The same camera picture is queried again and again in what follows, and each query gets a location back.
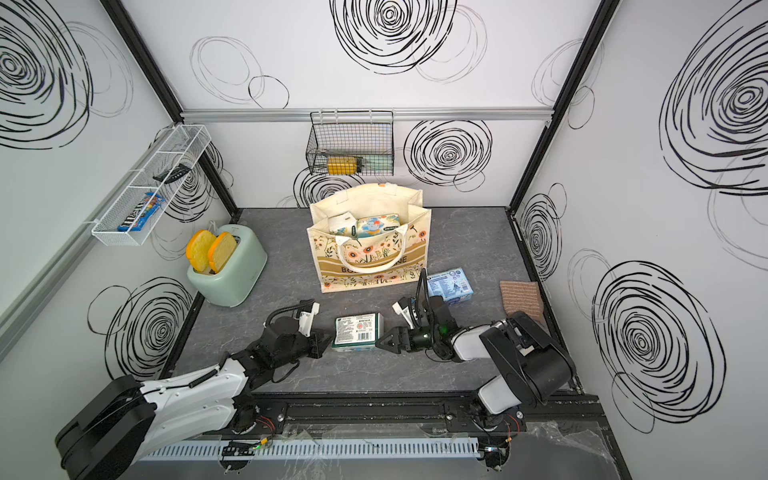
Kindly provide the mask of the green white tissue pack under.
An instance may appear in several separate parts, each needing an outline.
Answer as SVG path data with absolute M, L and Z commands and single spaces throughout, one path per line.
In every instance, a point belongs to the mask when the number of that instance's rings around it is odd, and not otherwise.
M 335 335 L 331 348 L 341 352 L 372 350 L 376 348 L 382 331 L 379 313 L 338 317 L 334 321 Z

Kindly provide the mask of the blue labelled tissue pack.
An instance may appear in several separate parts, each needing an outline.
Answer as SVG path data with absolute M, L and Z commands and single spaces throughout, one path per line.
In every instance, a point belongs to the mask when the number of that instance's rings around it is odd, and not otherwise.
M 439 296 L 448 305 L 469 301 L 474 294 L 462 268 L 430 274 L 427 285 L 430 296 Z

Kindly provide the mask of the floral canvas tote bag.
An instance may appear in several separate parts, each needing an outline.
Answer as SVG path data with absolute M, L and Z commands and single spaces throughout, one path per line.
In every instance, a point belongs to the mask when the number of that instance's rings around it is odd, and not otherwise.
M 328 219 L 345 212 L 357 219 L 397 213 L 401 226 L 368 238 L 330 234 Z M 363 184 L 312 204 L 310 214 L 307 235 L 323 293 L 415 282 L 427 267 L 432 211 L 420 189 Z

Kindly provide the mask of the floral tissue pack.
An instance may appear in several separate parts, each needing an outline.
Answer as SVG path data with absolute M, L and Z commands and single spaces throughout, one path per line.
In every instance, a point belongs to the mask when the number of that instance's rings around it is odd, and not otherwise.
M 358 219 L 354 232 L 357 238 L 368 238 L 394 231 L 400 226 L 397 213 L 374 215 Z
M 355 238 L 358 219 L 350 212 L 332 216 L 328 219 L 328 232 L 335 236 Z

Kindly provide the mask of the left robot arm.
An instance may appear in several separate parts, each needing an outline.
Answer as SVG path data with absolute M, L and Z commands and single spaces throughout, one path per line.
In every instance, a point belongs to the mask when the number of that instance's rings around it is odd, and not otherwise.
M 112 380 L 56 435 L 60 466 L 71 479 L 117 479 L 139 459 L 163 447 L 229 426 L 255 421 L 253 393 L 275 382 L 276 370 L 319 359 L 333 336 L 281 317 L 262 335 L 219 362 L 176 377 Z

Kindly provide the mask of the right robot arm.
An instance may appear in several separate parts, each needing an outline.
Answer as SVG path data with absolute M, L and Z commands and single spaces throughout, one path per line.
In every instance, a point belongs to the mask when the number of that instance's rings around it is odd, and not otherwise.
M 577 373 L 570 355 L 522 311 L 473 327 L 459 326 L 439 296 L 413 302 L 406 311 L 413 324 L 391 328 L 377 348 L 394 354 L 430 350 L 443 362 L 493 362 L 498 374 L 475 390 L 468 406 L 477 423 L 497 423 L 522 405 L 544 404 Z

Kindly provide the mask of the mint green toaster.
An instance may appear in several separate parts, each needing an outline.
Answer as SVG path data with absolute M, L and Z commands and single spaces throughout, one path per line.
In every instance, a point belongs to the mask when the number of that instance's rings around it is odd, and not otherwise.
M 235 307 L 250 295 L 266 267 L 268 255 L 249 227 L 228 224 L 220 227 L 214 235 L 217 237 L 223 232 L 231 233 L 238 243 L 224 268 L 219 273 L 211 269 L 197 273 L 189 266 L 187 278 L 211 304 Z

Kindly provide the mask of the right yellow toast slice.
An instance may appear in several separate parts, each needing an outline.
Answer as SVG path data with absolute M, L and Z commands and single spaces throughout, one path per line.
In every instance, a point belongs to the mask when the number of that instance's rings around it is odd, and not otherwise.
M 216 237 L 208 250 L 209 268 L 219 273 L 229 261 L 237 248 L 237 240 L 229 232 L 223 232 Z

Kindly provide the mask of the yellow toast slice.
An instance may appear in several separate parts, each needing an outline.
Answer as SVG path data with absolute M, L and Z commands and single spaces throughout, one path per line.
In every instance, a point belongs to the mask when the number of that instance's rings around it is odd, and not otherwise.
M 237 248 L 237 240 L 229 232 L 223 232 L 216 237 L 208 250 L 209 268 L 219 273 L 229 261 Z
M 215 240 L 216 236 L 209 230 L 199 230 L 187 243 L 185 256 L 195 272 L 205 273 L 210 269 L 208 252 Z

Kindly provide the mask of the left yellow toast slice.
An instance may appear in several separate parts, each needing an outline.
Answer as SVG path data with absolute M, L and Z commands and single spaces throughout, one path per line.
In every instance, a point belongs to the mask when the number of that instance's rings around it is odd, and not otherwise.
M 215 240 L 216 236 L 209 230 L 199 230 L 187 243 L 185 256 L 195 272 L 205 273 L 210 269 L 208 252 Z

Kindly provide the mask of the green item in basket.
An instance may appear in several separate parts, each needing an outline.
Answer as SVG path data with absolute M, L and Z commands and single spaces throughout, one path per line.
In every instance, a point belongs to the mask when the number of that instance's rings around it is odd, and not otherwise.
M 392 176 L 394 158 L 386 154 L 366 154 L 361 159 L 360 174 L 367 176 Z

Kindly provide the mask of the blue candy packet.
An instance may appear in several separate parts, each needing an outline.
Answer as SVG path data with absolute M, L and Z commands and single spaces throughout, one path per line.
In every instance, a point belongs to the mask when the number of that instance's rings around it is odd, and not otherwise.
M 157 193 L 147 192 L 134 209 L 117 227 L 118 232 L 141 231 L 149 219 L 162 207 L 165 198 Z

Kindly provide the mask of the black remote on shelf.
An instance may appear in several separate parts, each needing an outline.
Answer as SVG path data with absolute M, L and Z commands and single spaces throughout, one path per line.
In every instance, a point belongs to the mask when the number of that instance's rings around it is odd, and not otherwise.
M 162 185 L 172 184 L 184 178 L 190 171 L 191 168 L 189 166 L 180 163 L 173 168 L 155 174 L 153 179 Z

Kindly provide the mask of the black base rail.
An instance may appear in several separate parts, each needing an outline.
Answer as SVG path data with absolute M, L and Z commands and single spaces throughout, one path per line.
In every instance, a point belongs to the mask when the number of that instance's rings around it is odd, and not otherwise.
M 604 409 L 593 395 L 557 392 L 543 404 L 483 413 L 470 391 L 426 393 L 262 393 L 242 397 L 245 415 L 281 433 L 289 425 L 420 424 L 450 433 L 494 427 L 524 432 L 529 422 L 564 420 L 605 423 Z

